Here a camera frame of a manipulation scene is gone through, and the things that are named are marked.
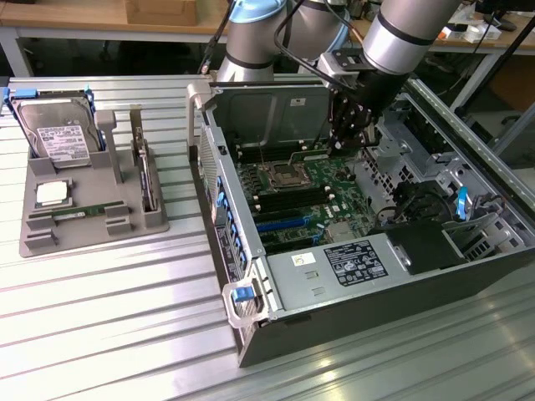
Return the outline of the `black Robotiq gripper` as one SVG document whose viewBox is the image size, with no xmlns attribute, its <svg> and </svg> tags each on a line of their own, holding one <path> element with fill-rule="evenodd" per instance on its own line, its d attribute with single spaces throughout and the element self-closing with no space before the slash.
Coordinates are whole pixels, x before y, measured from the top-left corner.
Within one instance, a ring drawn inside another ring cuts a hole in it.
<svg viewBox="0 0 535 401">
<path fill-rule="evenodd" d="M 382 135 L 376 132 L 375 125 L 408 78 L 408 74 L 363 71 L 351 89 L 332 89 L 328 111 L 329 148 L 362 149 L 378 145 Z"/>
</svg>

